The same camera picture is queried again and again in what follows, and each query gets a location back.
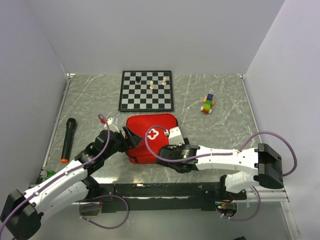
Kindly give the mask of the red black medicine case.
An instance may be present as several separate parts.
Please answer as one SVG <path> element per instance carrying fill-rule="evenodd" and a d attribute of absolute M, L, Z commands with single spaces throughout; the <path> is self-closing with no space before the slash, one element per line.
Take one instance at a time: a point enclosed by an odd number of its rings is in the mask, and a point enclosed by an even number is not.
<path fill-rule="evenodd" d="M 171 129 L 178 126 L 178 120 L 170 113 L 147 114 L 131 116 L 126 121 L 126 126 L 136 135 L 147 138 L 149 147 L 154 153 L 168 144 L 168 138 L 163 129 Z M 136 148 L 126 152 L 128 159 L 133 164 L 155 164 L 156 157 L 146 147 L 143 140 Z"/>

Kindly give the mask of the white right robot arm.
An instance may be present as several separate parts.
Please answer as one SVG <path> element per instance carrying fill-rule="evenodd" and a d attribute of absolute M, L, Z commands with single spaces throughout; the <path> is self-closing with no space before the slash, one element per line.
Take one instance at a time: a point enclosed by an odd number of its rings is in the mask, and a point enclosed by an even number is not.
<path fill-rule="evenodd" d="M 219 196 L 226 200 L 250 187 L 273 190 L 284 187 L 282 157 L 265 143 L 241 151 L 189 144 L 165 145 L 158 151 L 156 163 L 178 173 L 216 169 L 234 171 L 219 180 Z"/>

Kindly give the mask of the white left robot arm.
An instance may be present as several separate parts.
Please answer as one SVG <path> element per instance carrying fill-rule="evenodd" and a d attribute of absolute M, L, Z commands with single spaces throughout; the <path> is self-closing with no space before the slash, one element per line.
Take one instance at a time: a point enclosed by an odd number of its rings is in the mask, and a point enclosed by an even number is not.
<path fill-rule="evenodd" d="M 6 198 L 0 220 L 1 229 L 7 228 L 17 240 L 28 240 L 41 227 L 41 220 L 54 209 L 54 200 L 62 206 L 86 199 L 95 200 L 99 195 L 98 183 L 91 174 L 99 170 L 113 154 L 136 148 L 143 138 L 127 126 L 119 130 L 102 130 L 74 160 L 61 171 L 39 185 L 24 192 L 12 191 Z"/>

